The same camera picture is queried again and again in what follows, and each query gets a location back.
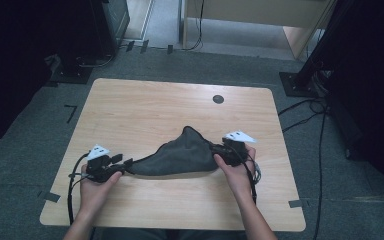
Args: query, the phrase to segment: cable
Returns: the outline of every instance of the cable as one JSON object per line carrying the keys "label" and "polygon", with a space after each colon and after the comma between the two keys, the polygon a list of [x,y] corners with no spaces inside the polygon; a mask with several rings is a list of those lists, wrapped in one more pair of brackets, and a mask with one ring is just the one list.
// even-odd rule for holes
{"label": "cable", "polygon": [[320,215],[322,211],[322,198],[323,198],[322,140],[323,140],[323,131],[324,131],[324,125],[326,120],[326,114],[327,114],[327,111],[325,111],[323,114],[322,129],[320,130],[320,139],[319,139],[319,205],[317,208],[316,230],[314,232],[313,240],[316,240],[319,234]]}
{"label": "cable", "polygon": [[251,157],[251,155],[249,155],[249,153],[248,153],[248,157],[249,157],[249,160],[247,160],[247,161],[251,161],[254,163],[255,176],[254,176],[253,180],[254,180],[254,184],[257,184],[261,180],[261,169],[260,169],[260,166],[258,165],[258,163]]}
{"label": "cable", "polygon": [[321,71],[316,71],[313,76],[312,76],[312,80],[313,80],[313,83],[319,88],[320,91],[322,91],[325,95],[329,93],[329,90],[327,90],[323,85],[325,84],[324,82],[326,82],[326,79],[328,77],[325,76]]}
{"label": "cable", "polygon": [[102,64],[97,64],[97,65],[87,65],[87,64],[79,64],[79,67],[84,67],[84,68],[96,68],[96,67],[103,67],[105,65],[107,65],[109,62],[111,62],[111,60],[114,58],[114,56],[107,56],[107,57],[110,57],[110,59],[108,59],[108,61],[102,63]]}
{"label": "cable", "polygon": [[280,111],[280,112],[277,114],[277,116],[280,116],[280,115],[284,114],[285,112],[287,112],[287,111],[289,111],[289,110],[291,110],[291,109],[294,109],[295,107],[298,107],[299,105],[301,105],[301,104],[303,104],[303,103],[311,102],[311,101],[315,101],[315,100],[317,100],[317,99],[319,99],[319,98],[306,99],[306,100],[304,100],[304,101],[295,103],[295,104],[293,104],[293,105],[291,105],[291,106],[289,106],[289,107],[283,109],[282,111]]}
{"label": "cable", "polygon": [[[313,107],[314,103],[320,104],[322,110],[321,111],[317,111],[316,109],[314,109],[314,107]],[[318,114],[324,113],[327,110],[326,106],[324,106],[320,101],[317,101],[317,100],[314,100],[314,101],[310,102],[310,109],[311,109],[311,111],[313,111],[313,113],[318,113]]]}
{"label": "cable", "polygon": [[70,218],[70,225],[73,224],[74,222],[74,216],[73,216],[73,202],[72,202],[72,193],[73,193],[73,188],[74,188],[74,185],[77,184],[78,182],[80,182],[82,179],[80,179],[79,181],[77,181],[74,185],[73,185],[73,182],[74,182],[74,178],[76,177],[76,171],[77,171],[77,167],[79,166],[79,163],[83,160],[83,158],[87,157],[89,153],[86,153],[86,154],[83,154],[83,156],[81,156],[79,158],[79,160],[77,160],[76,164],[74,165],[74,168],[73,168],[73,171],[71,172],[71,174],[69,175],[70,177],[70,184],[68,186],[68,195],[67,195],[67,208],[68,208],[68,217]]}
{"label": "cable", "polygon": [[198,40],[196,41],[195,45],[191,48],[187,48],[187,49],[183,49],[185,51],[191,51],[191,50],[194,50],[196,49],[201,43],[202,43],[202,16],[204,14],[204,3],[205,3],[205,0],[202,0],[202,4],[201,4],[201,14],[200,14],[200,17],[199,17],[199,37],[198,37]]}
{"label": "cable", "polygon": [[292,125],[289,126],[289,127],[286,127],[286,128],[284,128],[284,129],[282,129],[282,132],[285,133],[285,132],[287,132],[288,130],[290,130],[291,128],[293,128],[293,127],[296,127],[296,126],[298,126],[298,125],[307,123],[310,119],[312,119],[314,116],[317,116],[317,115],[319,115],[319,114],[320,114],[320,113],[314,113],[314,114],[311,115],[309,118],[306,118],[306,119],[304,119],[304,120],[301,120],[301,121],[299,121],[299,122],[297,122],[297,123],[292,124]]}
{"label": "cable", "polygon": [[88,177],[82,177],[80,180],[78,180],[77,182],[75,182],[71,188],[74,189],[74,187],[77,185],[77,183],[79,183],[79,182],[85,180],[86,178],[88,178]]}

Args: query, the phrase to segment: black cable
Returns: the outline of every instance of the black cable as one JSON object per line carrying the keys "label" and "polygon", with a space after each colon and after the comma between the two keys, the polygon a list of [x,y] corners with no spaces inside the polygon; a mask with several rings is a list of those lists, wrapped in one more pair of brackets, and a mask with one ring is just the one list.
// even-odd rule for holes
{"label": "black cable", "polygon": [[201,14],[200,14],[200,17],[199,17],[199,36],[198,36],[198,40],[196,41],[195,45],[191,48],[188,48],[188,49],[183,49],[185,51],[190,51],[190,50],[194,50],[196,49],[199,44],[202,43],[202,17],[204,15],[204,3],[205,3],[205,0],[202,0],[202,4],[201,4]]}
{"label": "black cable", "polygon": [[88,178],[88,177],[82,177],[80,180],[78,180],[77,182],[75,182],[71,188],[74,189],[74,187],[77,185],[77,183],[79,183],[79,182],[85,180],[86,178]]}
{"label": "black cable", "polygon": [[252,200],[254,200],[254,203],[257,204],[257,191],[255,190],[255,182],[252,177],[252,173],[248,168],[248,165],[246,163],[242,163],[246,169],[246,174],[248,175],[249,183],[251,184],[251,193],[252,193]]}
{"label": "black cable", "polygon": [[[290,129],[293,128],[293,127],[296,127],[296,126],[301,125],[301,124],[305,124],[305,123],[307,123],[310,119],[312,119],[313,117],[315,117],[315,116],[317,116],[317,115],[319,115],[319,114],[323,114],[323,113],[326,112],[326,107],[322,104],[321,101],[319,101],[319,98],[314,98],[314,99],[307,99],[307,100],[304,100],[304,101],[295,103],[295,104],[293,104],[292,106],[290,106],[290,107],[288,107],[288,108],[286,108],[286,109],[280,111],[280,112],[278,113],[278,115],[281,115],[281,114],[285,113],[286,111],[289,111],[289,110],[291,110],[291,109],[293,109],[293,108],[295,108],[295,107],[297,107],[297,106],[299,106],[299,105],[301,105],[301,104],[303,104],[303,103],[305,103],[305,102],[310,102],[310,109],[311,109],[311,111],[312,111],[314,114],[311,115],[310,117],[306,118],[306,119],[300,120],[300,121],[298,121],[298,122],[292,124],[292,125],[289,126],[289,127],[286,127],[286,128],[284,128],[284,129],[282,129],[282,132],[283,132],[283,133],[285,133],[286,131],[290,130]],[[321,106],[321,110],[316,110],[316,109],[314,108],[314,104],[315,104],[315,103],[320,104],[320,106]]]}
{"label": "black cable", "polygon": [[325,95],[329,93],[329,90],[324,87],[328,79],[329,76],[326,76],[322,71],[316,71],[313,74],[313,82]]}
{"label": "black cable", "polygon": [[254,164],[254,184],[257,184],[258,182],[260,182],[261,180],[261,169],[260,169],[260,166],[258,166],[258,163],[251,157],[251,155],[249,155],[248,153],[248,157],[249,157],[249,160],[247,161],[251,161],[253,164]]}
{"label": "black cable", "polygon": [[316,230],[314,232],[313,239],[316,240],[319,234],[319,226],[320,226],[320,214],[322,211],[322,198],[323,198],[323,172],[322,172],[322,140],[323,140],[323,131],[326,120],[327,111],[323,114],[322,120],[322,129],[320,130],[320,139],[319,139],[319,205],[317,209],[317,221],[316,221]]}
{"label": "black cable", "polygon": [[301,105],[301,104],[303,104],[303,103],[311,102],[311,101],[315,101],[315,100],[317,100],[317,99],[319,99],[319,98],[306,99],[306,100],[303,100],[303,101],[301,101],[301,102],[297,102],[297,103],[295,103],[295,104],[293,104],[293,105],[291,105],[291,106],[289,106],[289,107],[283,109],[282,111],[280,111],[280,112],[277,114],[277,116],[280,116],[280,115],[284,114],[285,112],[287,112],[287,111],[289,111],[289,110],[291,110],[291,109],[294,109],[294,108],[298,107],[299,105]]}
{"label": "black cable", "polygon": [[72,198],[73,198],[72,193],[73,193],[73,188],[74,188],[74,185],[73,185],[74,178],[76,177],[76,171],[77,171],[77,167],[79,166],[79,163],[83,160],[83,158],[87,157],[88,154],[89,153],[83,154],[83,156],[81,156],[79,158],[79,160],[77,160],[76,164],[74,165],[73,171],[71,172],[71,175],[69,175],[69,177],[70,177],[70,184],[68,186],[67,208],[68,208],[68,217],[70,218],[70,225],[73,224],[73,222],[74,222],[73,202],[72,202]]}
{"label": "black cable", "polygon": [[286,127],[286,128],[284,128],[284,129],[282,129],[282,132],[285,133],[285,132],[287,132],[288,130],[290,130],[291,128],[293,128],[293,127],[296,127],[296,126],[301,125],[301,124],[305,124],[305,123],[307,123],[310,119],[312,119],[314,116],[317,116],[317,115],[319,115],[319,114],[320,114],[320,113],[314,113],[314,114],[311,115],[309,118],[303,119],[303,120],[301,120],[301,121],[299,121],[299,122],[296,122],[296,123],[292,124],[292,125],[289,126],[289,127]]}
{"label": "black cable", "polygon": [[110,57],[106,62],[102,63],[102,64],[96,64],[96,65],[87,65],[87,64],[79,64],[79,67],[84,67],[84,68],[97,68],[97,67],[103,67],[105,65],[107,65],[109,62],[111,62],[111,60],[114,58],[114,56],[108,56]]}

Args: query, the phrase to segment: dark fabric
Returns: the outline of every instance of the dark fabric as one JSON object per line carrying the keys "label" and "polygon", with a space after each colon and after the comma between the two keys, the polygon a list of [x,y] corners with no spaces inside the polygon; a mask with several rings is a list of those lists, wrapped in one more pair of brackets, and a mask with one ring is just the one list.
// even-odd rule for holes
{"label": "dark fabric", "polygon": [[246,240],[245,231],[178,230],[170,237],[170,230],[145,228],[106,228],[102,240]]}
{"label": "dark fabric", "polygon": [[143,176],[209,172],[217,169],[209,141],[192,127],[183,128],[174,141],[162,145],[156,153],[137,160],[127,172]]}

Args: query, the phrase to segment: left hand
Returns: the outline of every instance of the left hand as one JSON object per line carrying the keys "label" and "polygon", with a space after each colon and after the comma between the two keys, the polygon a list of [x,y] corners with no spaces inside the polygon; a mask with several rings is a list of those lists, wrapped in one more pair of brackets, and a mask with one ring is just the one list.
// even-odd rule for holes
{"label": "left hand", "polygon": [[[82,166],[82,173],[86,172],[86,166]],[[89,179],[82,180],[80,182],[81,202],[78,215],[94,219],[105,204],[111,188],[121,176],[121,172],[116,172],[105,183],[96,183]]]}

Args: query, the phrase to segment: wooden table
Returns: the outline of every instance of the wooden table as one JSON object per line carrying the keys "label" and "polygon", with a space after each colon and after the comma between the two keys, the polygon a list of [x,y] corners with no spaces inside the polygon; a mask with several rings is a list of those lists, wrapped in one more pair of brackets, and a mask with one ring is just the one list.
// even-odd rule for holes
{"label": "wooden table", "polygon": [[[223,96],[224,102],[213,102],[214,95]],[[69,225],[68,175],[95,144],[111,150],[110,156],[123,153],[125,159],[140,159],[176,139],[187,125],[214,143],[236,130],[256,138],[258,143],[250,145],[256,148],[262,169],[256,186],[258,208],[273,230],[305,229],[302,208],[289,205],[299,197],[269,89],[112,79],[93,84],[51,189],[61,199],[46,202],[42,224]],[[74,214],[79,203],[76,186]],[[169,179],[125,175],[109,195],[96,226],[243,229],[220,169]]]}

